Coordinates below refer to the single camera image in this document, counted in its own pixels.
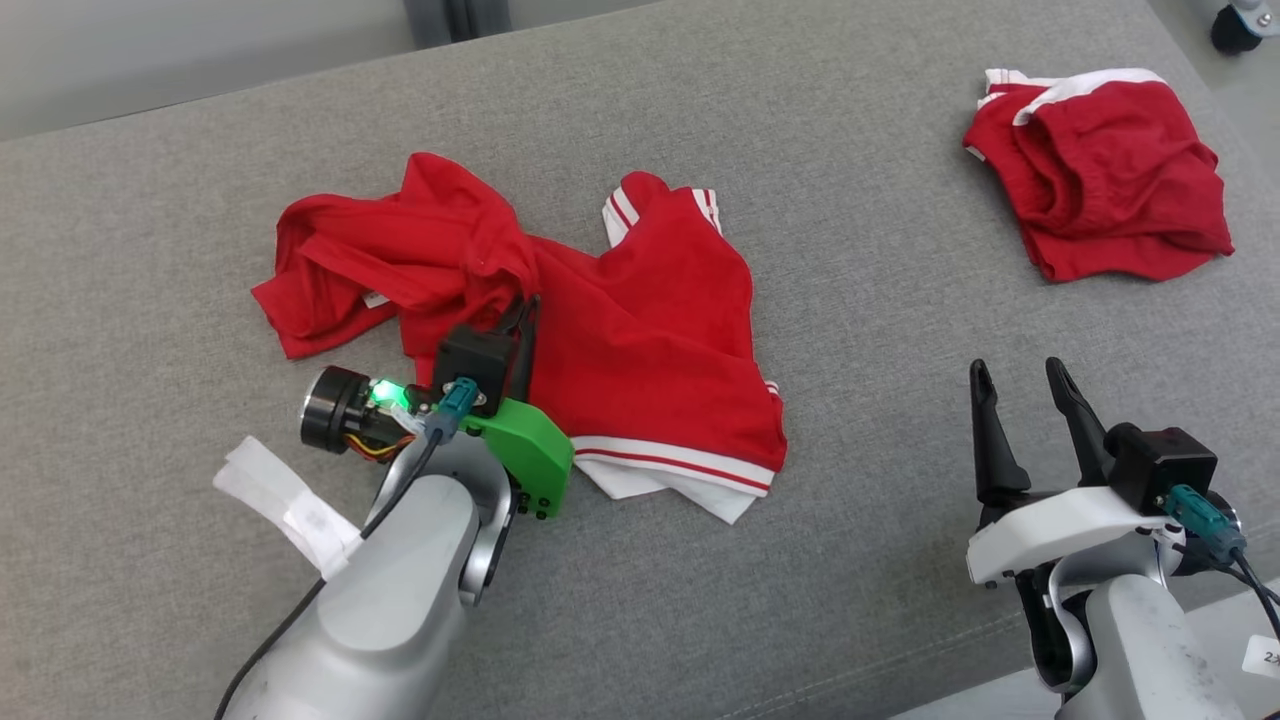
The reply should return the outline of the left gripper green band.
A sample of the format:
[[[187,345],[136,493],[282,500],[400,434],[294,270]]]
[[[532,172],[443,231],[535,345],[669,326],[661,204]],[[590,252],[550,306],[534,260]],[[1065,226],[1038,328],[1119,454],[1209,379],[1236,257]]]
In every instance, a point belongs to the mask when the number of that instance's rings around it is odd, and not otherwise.
[[[517,488],[516,509],[539,519],[561,512],[573,465],[573,446],[556,423],[529,401],[538,343],[541,299],[516,297],[493,327],[493,333],[517,341],[512,365],[512,398],[493,414],[477,395],[457,434],[483,441]],[[371,378],[326,366],[308,388],[300,410],[300,438],[330,454],[355,451],[380,465],[396,460],[422,434],[428,413],[440,407],[453,384],[422,387]]]

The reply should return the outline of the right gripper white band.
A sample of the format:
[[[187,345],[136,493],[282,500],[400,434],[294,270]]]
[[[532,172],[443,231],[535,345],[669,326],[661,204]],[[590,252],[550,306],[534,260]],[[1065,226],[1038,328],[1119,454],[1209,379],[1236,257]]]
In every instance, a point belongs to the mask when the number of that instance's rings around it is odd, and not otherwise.
[[[1060,357],[1047,357],[1053,405],[1071,437],[1079,487],[1015,509],[977,532],[966,550],[966,569],[977,585],[1004,582],[1046,564],[1064,569],[1062,583],[1100,583],[1137,574],[1165,583],[1181,560],[1185,530],[1164,510],[1143,516],[1108,484],[1114,456],[1106,430]],[[998,393],[982,359],[969,366],[975,496],[986,507],[1012,507],[1030,491],[998,416]]]

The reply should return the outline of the red shirt white sleeves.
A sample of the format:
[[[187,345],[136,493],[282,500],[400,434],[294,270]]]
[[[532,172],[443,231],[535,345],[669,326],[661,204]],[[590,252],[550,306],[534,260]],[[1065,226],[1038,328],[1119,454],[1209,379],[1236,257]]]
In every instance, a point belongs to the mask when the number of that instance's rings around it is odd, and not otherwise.
[[[494,331],[536,299],[530,402],[579,469],[611,498],[672,489],[732,524],[787,454],[783,400],[754,356],[750,269],[713,190],[635,170],[602,219],[598,255],[530,234],[472,172],[417,152],[384,199],[291,204],[252,295],[291,359],[397,319],[419,380],[448,331]]]

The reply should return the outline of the red shorts white stripe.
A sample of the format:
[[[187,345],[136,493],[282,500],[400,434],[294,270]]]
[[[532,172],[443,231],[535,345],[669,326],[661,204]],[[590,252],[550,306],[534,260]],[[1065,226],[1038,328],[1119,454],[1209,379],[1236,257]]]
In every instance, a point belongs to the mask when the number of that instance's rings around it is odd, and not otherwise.
[[[1048,282],[1165,282],[1235,251],[1219,158],[1152,70],[988,69],[963,145],[998,177]]]

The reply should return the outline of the grey fabric sofa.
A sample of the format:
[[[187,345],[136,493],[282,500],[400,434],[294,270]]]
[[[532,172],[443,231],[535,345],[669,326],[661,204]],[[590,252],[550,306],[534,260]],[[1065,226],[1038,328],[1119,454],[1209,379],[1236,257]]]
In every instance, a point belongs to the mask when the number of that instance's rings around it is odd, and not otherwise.
[[[1235,254],[1044,283],[963,149],[995,67],[1164,77]],[[1280,575],[1280,190],[1148,0],[659,3],[0,143],[0,720],[211,720],[315,578],[212,487],[246,436],[369,510],[375,471],[298,439],[324,360],[250,291],[288,204],[389,193],[417,151],[588,252],[628,170],[716,190],[788,438],[733,525],[582,477],[518,519],[443,720],[887,717],[1027,666],[964,562],[975,357],[1038,487],[1079,477],[1057,356],[1102,421],[1216,452]]]

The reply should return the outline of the black caster wheel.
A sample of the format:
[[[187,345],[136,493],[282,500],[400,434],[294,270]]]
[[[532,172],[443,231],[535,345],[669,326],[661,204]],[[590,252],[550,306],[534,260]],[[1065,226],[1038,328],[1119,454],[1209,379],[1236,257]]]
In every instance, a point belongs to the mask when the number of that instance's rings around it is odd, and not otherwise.
[[[1210,41],[1224,56],[1256,50],[1265,38],[1280,37],[1280,0],[1226,0],[1215,17]]]

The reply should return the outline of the grey partition post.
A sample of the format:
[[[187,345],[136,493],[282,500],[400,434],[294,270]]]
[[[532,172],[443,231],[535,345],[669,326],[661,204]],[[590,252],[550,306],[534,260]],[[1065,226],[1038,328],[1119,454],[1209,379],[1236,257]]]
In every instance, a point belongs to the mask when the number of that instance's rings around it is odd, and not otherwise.
[[[508,0],[401,0],[417,50],[512,31]]]

